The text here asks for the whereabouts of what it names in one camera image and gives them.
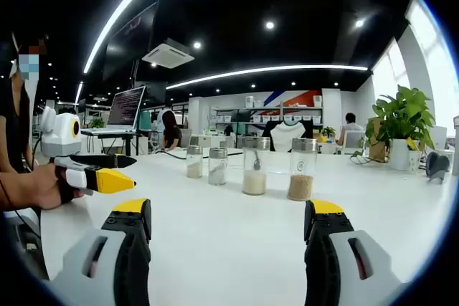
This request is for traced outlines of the person's left hand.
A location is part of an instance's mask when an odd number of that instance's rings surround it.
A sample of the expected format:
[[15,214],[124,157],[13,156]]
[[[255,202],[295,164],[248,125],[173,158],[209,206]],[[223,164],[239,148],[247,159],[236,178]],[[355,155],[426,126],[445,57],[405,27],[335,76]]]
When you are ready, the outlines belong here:
[[15,204],[22,208],[50,210],[82,198],[84,192],[67,183],[65,172],[65,168],[49,163],[38,166],[31,173],[19,174]]

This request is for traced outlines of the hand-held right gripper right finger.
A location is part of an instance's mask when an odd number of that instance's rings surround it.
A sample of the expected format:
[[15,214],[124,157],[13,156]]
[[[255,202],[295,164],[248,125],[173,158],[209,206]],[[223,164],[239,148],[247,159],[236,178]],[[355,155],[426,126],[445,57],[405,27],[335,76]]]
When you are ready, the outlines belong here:
[[305,204],[306,305],[390,305],[403,289],[390,255],[329,201]]

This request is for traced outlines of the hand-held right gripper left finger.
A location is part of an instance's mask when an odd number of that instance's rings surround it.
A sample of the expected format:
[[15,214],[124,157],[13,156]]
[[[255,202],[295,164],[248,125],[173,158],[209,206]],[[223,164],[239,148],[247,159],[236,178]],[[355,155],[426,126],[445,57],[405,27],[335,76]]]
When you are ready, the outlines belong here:
[[149,305],[151,233],[149,199],[118,204],[65,253],[53,288],[69,305]]

